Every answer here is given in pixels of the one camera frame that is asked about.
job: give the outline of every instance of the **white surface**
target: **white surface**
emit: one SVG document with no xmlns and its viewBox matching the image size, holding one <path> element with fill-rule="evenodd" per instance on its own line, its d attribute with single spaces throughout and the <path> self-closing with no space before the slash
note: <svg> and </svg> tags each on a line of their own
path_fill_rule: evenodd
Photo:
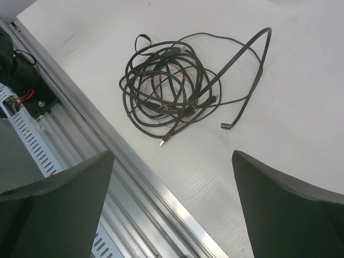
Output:
<svg viewBox="0 0 344 258">
<path fill-rule="evenodd" d="M 235 149 L 344 194 L 343 10 L 340 0 L 39 0 L 19 19 L 228 255 L 252 257 Z M 274 31 L 264 74 L 232 131 L 219 125 L 241 103 L 219 108 L 163 148 L 126 117 L 118 81 L 138 34 L 158 42 L 204 31 L 247 41 L 267 26 Z M 206 37 L 188 42 L 214 71 L 239 49 Z M 246 94 L 256 69 L 244 55 L 222 78 L 224 100 Z"/>
</svg>

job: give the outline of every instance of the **perforated metal panel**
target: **perforated metal panel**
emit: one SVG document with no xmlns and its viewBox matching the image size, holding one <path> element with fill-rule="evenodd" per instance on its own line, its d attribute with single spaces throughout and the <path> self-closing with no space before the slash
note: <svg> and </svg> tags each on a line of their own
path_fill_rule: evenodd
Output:
<svg viewBox="0 0 344 258">
<path fill-rule="evenodd" d="M 12 92 L 7 87 L 2 86 L 0 89 L 0 107 L 9 117 L 8 120 L 18 133 L 44 177 L 61 172 L 63 170 L 61 165 L 43 141 L 38 132 L 39 128 L 35 127 L 34 121 L 31 120 L 26 109 L 22 106 L 20 111 L 11 117 L 4 107 L 2 101 L 11 95 Z"/>
</svg>

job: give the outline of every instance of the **metal frame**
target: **metal frame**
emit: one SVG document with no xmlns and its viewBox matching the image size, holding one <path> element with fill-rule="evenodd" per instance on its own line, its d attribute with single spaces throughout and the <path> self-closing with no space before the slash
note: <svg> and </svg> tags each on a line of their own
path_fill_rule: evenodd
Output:
<svg viewBox="0 0 344 258">
<path fill-rule="evenodd" d="M 20 21 L 6 27 L 15 45 L 33 54 L 38 70 L 90 142 L 115 156 L 101 226 L 125 257 L 228 257 L 144 164 Z"/>
</svg>

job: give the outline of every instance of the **tangled cable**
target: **tangled cable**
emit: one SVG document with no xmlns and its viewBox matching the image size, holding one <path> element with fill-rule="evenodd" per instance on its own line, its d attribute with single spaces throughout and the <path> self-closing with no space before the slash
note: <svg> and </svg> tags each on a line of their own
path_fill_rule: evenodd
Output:
<svg viewBox="0 0 344 258">
<path fill-rule="evenodd" d="M 262 58 L 251 48 L 251 45 L 267 33 L 267 40 Z M 244 101 L 237 117 L 231 124 L 221 124 L 221 128 L 230 130 L 238 122 L 247 103 L 263 73 L 263 65 L 270 44 L 272 29 L 265 28 L 243 44 L 235 39 L 220 37 L 209 33 L 188 35 L 179 41 L 164 41 L 152 44 L 151 39 L 139 35 L 135 40 L 136 53 L 130 58 L 125 75 L 119 81 L 123 91 L 123 105 L 131 122 L 144 134 L 162 139 L 160 146 L 187 126 L 199 122 L 213 113 L 219 106 Z M 219 73 L 205 68 L 194 49 L 184 39 L 197 35 L 208 35 L 219 39 L 234 41 L 242 46 L 236 55 Z M 137 50 L 137 41 L 144 38 L 149 46 Z M 220 78 L 246 51 L 250 50 L 260 65 L 247 96 L 229 102 L 222 101 Z M 136 58 L 146 58 L 134 66 Z M 219 95 L 213 94 L 213 86 L 219 87 Z M 145 127 L 167 127 L 168 132 L 154 134 Z"/>
</svg>

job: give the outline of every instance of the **black cable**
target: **black cable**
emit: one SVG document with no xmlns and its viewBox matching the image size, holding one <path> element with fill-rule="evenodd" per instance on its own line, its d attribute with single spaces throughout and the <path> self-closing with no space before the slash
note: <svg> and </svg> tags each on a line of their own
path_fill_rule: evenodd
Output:
<svg viewBox="0 0 344 258">
<path fill-rule="evenodd" d="M 251 48 L 251 45 L 265 33 L 268 35 L 262 59 L 260 59 Z M 130 58 L 125 69 L 125 75 L 119 81 L 119 86 L 123 91 L 125 112 L 136 128 L 150 137 L 162 139 L 160 144 L 162 145 L 170 137 L 179 133 L 190 124 L 209 116 L 219 106 L 245 101 L 231 124 L 221 124 L 221 128 L 230 130 L 242 116 L 262 76 L 271 34 L 272 29 L 265 28 L 246 44 L 232 38 L 220 37 L 204 32 L 186 36 L 179 41 L 164 41 L 156 44 L 152 44 L 151 39 L 147 35 L 139 35 L 135 40 L 136 53 Z M 208 35 L 214 38 L 234 41 L 240 44 L 242 48 L 216 74 L 204 68 L 194 49 L 186 42 L 183 42 L 183 40 L 197 35 Z M 148 40 L 149 46 L 137 50 L 139 38 Z M 222 103 L 220 78 L 246 50 L 250 50 L 260 63 L 251 89 L 248 95 L 243 98 Z M 136 59 L 138 58 L 146 59 L 134 66 L 133 63 L 137 63 Z M 213 94 L 214 85 L 218 86 L 219 96 Z M 169 127 L 169 131 L 165 134 L 153 134 L 144 128 L 162 126 Z"/>
</svg>

